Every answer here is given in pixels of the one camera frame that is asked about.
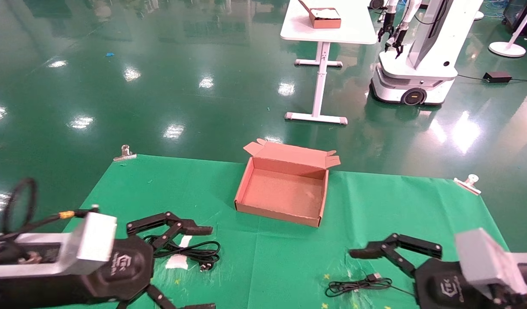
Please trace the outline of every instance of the cardboard box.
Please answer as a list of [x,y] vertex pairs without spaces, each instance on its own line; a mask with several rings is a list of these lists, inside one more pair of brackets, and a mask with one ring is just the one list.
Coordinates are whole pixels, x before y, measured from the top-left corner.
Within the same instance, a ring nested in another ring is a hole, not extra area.
[[325,29],[325,28],[330,28],[330,29],[334,29],[334,28],[339,28],[341,26],[341,18],[337,18],[337,19],[323,19],[323,18],[317,18],[312,10],[325,10],[325,9],[329,9],[329,10],[334,10],[336,11],[336,8],[332,8],[332,7],[315,7],[316,4],[308,1],[308,0],[299,0],[299,2],[301,3],[301,5],[305,8],[305,10],[307,10],[307,12],[309,12],[309,20],[311,21],[311,25],[313,26],[313,28],[316,28],[316,29]]
[[328,168],[336,151],[320,151],[257,139],[244,147],[252,157],[235,197],[240,212],[319,227]]

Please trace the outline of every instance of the white tape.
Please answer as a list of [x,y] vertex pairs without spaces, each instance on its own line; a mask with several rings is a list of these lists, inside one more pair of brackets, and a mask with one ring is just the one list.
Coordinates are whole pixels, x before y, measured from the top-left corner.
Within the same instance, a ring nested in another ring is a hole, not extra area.
[[[193,238],[191,235],[183,236],[181,243],[179,243],[179,247],[185,248],[189,246],[189,241],[191,241],[191,238]],[[166,268],[183,268],[184,270],[187,270],[188,267],[187,257],[182,254],[174,254],[166,262]]]

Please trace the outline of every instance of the metal clip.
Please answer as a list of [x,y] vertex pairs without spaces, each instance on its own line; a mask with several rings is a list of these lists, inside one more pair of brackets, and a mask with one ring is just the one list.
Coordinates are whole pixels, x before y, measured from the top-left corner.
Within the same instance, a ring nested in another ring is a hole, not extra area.
[[458,184],[462,188],[465,188],[466,190],[468,190],[469,192],[471,192],[471,193],[473,193],[475,195],[480,195],[481,194],[481,191],[477,190],[473,186],[473,184],[475,184],[478,180],[479,180],[479,177],[477,177],[477,175],[475,175],[475,174],[470,174],[468,176],[468,179],[465,182],[463,182],[462,180],[459,180],[458,178],[454,178],[454,182],[456,184]]
[[137,153],[133,153],[130,151],[130,146],[128,145],[122,145],[122,155],[120,157],[116,157],[113,159],[114,162],[116,161],[124,161],[137,158]]

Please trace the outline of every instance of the white paper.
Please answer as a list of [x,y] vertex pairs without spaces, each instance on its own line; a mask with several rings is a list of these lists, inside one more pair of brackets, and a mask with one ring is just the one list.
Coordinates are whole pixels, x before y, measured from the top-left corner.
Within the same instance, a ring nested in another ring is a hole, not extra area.
[[311,10],[313,15],[317,18],[326,18],[326,19],[340,19],[340,15],[336,10],[324,9],[324,10]]
[[[191,241],[191,238],[193,238],[192,235],[183,236],[181,243],[179,243],[179,247],[185,248],[189,246],[189,241]],[[187,257],[182,254],[174,254],[166,262],[166,268],[183,268],[184,270],[187,270],[188,267]]]

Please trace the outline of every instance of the green cloth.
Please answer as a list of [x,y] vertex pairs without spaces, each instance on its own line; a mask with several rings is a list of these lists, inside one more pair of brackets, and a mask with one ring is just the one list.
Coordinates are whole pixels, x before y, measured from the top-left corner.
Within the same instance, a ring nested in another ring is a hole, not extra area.
[[[324,295],[330,280],[360,280],[379,272],[393,285],[412,291],[412,280],[386,259],[360,261],[347,255],[368,241],[391,233],[438,242],[444,260],[457,260],[454,233],[483,227],[505,246],[483,200],[452,180],[331,171],[326,208],[319,228],[239,213],[234,197],[244,164],[142,156],[113,162],[82,208],[99,204],[125,225],[172,211],[198,225],[214,226],[221,260],[210,272],[166,269],[155,263],[152,283],[177,307],[216,303],[217,309],[416,309],[413,297],[399,291],[360,291],[334,299]],[[77,222],[67,226],[71,231]],[[427,258],[399,250],[419,266]],[[116,303],[92,308],[114,308]],[[153,308],[144,295],[132,309]]]

